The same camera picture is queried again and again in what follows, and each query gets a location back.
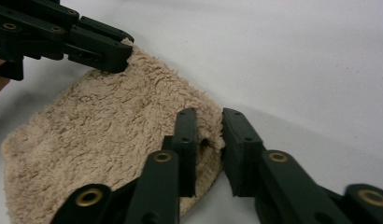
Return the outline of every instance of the fuzzy fabric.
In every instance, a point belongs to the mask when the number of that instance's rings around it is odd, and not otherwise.
[[[197,155],[197,196],[180,200],[181,214],[210,188],[221,169],[221,108],[138,46],[128,63],[119,74],[86,74],[7,137],[12,223],[50,223],[75,189],[96,183],[116,190],[137,178],[188,107],[196,109],[204,150]]]

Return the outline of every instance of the beige towel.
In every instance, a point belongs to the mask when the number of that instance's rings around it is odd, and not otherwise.
[[[91,183],[118,189],[138,177],[145,159],[174,131],[178,111],[194,107],[203,147],[196,198],[220,167],[221,108],[138,46],[120,74],[91,71],[11,133],[2,146],[12,223],[50,223],[75,190]]]

